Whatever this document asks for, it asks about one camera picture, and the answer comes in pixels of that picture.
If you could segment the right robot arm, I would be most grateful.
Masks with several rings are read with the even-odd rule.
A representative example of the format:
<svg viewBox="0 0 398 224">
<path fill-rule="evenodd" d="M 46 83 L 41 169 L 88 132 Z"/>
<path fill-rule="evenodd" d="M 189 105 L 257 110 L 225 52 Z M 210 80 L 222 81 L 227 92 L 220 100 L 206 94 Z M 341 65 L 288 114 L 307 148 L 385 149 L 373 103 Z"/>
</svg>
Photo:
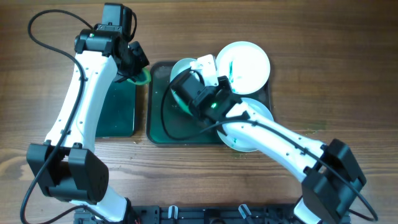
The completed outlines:
<svg viewBox="0 0 398 224">
<path fill-rule="evenodd" d="M 294 215 L 305 223 L 341 223 L 366 184 L 351 149 L 334 139 L 325 144 L 303 137 L 267 118 L 232 92 L 226 77 L 206 86 L 193 75 L 180 75 L 171 90 L 191 114 L 213 124 L 284 166 L 302 186 Z"/>
</svg>

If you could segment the green yellow sponge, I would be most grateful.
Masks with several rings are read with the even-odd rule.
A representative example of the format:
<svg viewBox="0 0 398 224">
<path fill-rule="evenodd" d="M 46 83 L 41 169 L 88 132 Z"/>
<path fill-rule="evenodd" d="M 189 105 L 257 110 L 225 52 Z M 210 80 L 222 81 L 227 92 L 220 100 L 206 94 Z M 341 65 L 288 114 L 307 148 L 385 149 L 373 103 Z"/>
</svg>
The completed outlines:
<svg viewBox="0 0 398 224">
<path fill-rule="evenodd" d="M 150 71 L 147 68 L 143 68 L 141 72 L 136 77 L 128 78 L 127 81 L 129 83 L 133 83 L 134 85 L 146 85 L 150 83 L 152 80 Z"/>
</svg>

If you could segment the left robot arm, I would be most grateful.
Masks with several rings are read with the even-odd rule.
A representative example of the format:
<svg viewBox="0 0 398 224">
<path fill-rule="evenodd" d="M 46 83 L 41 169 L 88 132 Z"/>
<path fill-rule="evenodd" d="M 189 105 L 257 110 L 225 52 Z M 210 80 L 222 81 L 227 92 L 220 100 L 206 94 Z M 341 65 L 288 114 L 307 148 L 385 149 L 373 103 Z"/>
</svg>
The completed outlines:
<svg viewBox="0 0 398 224">
<path fill-rule="evenodd" d="M 75 68 L 58 118 L 26 159 L 43 195 L 70 202 L 104 223 L 139 223 L 131 201 L 109 186 L 108 167 L 95 155 L 98 120 L 112 83 L 150 82 L 149 61 L 134 40 L 136 14 L 118 3 L 104 5 L 102 20 L 74 42 Z"/>
</svg>

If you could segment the pale blue plate bottom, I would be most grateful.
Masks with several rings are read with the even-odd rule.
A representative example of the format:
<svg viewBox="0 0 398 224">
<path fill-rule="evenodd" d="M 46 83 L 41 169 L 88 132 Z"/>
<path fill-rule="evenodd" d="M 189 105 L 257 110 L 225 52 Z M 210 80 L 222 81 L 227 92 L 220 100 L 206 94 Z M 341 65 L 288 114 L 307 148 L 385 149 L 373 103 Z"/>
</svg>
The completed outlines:
<svg viewBox="0 0 398 224">
<path fill-rule="evenodd" d="M 273 121 L 273 115 L 271 114 L 270 110 L 263 105 L 260 101 L 254 100 L 252 98 L 242 98 L 242 101 L 252 106 L 256 111 L 259 112 L 262 116 L 266 117 L 267 119 Z M 218 136 L 220 139 L 230 148 L 239 151 L 239 152 L 253 152 L 257 149 L 248 143 L 245 143 L 237 138 L 233 138 L 230 135 L 225 136 L 221 132 L 217 131 Z"/>
</svg>

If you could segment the white plate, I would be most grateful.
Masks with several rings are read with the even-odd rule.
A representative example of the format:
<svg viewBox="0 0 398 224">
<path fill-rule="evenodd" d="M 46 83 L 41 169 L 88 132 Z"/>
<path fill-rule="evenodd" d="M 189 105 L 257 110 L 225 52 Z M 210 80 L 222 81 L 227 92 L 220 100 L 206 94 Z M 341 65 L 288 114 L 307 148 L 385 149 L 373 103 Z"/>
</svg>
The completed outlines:
<svg viewBox="0 0 398 224">
<path fill-rule="evenodd" d="M 196 61 L 196 59 L 194 58 L 183 58 L 181 60 L 179 60 L 172 68 L 171 70 L 171 74 L 170 74 L 170 82 L 172 82 L 174 80 L 174 78 L 181 72 L 183 72 L 184 70 L 191 68 L 190 63 Z M 181 100 L 181 98 L 173 91 L 172 92 L 172 96 L 174 98 L 174 100 L 177 102 L 177 104 L 179 105 L 179 107 L 181 107 L 181 109 L 186 112 L 189 115 L 192 115 L 191 112 L 189 111 L 188 106 Z"/>
<path fill-rule="evenodd" d="M 260 90 L 268 81 L 271 63 L 260 46 L 247 41 L 228 44 L 216 57 L 220 77 L 226 76 L 232 91 L 248 95 Z"/>
</svg>

